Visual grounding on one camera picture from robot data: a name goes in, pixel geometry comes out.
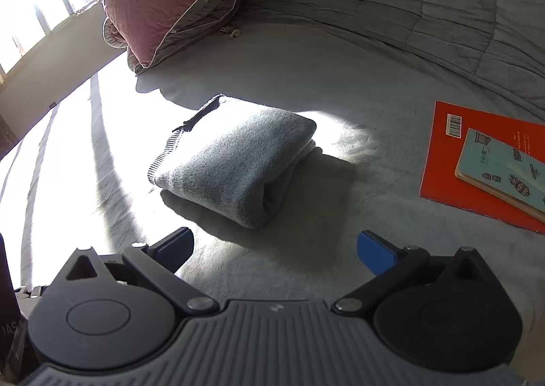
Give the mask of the red book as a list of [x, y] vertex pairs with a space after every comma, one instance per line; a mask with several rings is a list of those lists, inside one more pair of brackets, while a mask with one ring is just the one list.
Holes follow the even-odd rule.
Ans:
[[544, 232], [544, 125], [438, 101], [424, 198]]

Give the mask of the grey bed sheet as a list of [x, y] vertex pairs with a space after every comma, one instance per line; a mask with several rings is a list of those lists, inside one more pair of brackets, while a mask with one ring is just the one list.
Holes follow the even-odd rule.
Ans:
[[317, 27], [253, 23], [143, 75], [119, 57], [1, 162], [14, 286], [79, 246], [152, 244], [181, 226], [181, 276], [219, 300], [333, 300], [370, 279], [359, 231], [434, 254], [477, 248], [532, 326], [544, 237], [420, 196], [435, 104], [533, 115], [438, 65]]

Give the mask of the grey pillow behind maroon pillow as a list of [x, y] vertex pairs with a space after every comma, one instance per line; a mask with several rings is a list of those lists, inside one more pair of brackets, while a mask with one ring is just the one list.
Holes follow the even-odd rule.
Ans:
[[203, 4], [197, 4], [166, 34], [150, 66], [143, 66], [131, 49], [127, 49], [127, 66], [136, 75], [140, 75], [204, 37], [223, 32], [225, 27], [226, 33], [232, 32], [234, 27], [231, 22], [238, 12], [240, 2], [241, 0], [207, 0]]

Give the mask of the light blue illustrated book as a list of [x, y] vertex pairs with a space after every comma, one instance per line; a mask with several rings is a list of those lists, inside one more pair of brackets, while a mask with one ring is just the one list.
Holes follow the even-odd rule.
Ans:
[[544, 164], [536, 158], [469, 129], [454, 175], [544, 221]]

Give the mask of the grey knit sweater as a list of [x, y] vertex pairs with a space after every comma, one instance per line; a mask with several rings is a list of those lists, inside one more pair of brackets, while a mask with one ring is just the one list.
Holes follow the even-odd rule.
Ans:
[[314, 120], [217, 95], [173, 129], [149, 182], [240, 226], [278, 211], [298, 162], [314, 148]]

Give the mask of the folded white pink quilt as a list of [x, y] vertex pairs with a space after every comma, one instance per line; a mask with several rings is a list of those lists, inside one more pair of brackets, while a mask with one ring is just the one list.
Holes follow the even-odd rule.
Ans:
[[113, 22], [108, 17], [104, 19], [103, 38], [106, 44], [114, 49], [127, 48], [127, 41], [119, 33]]

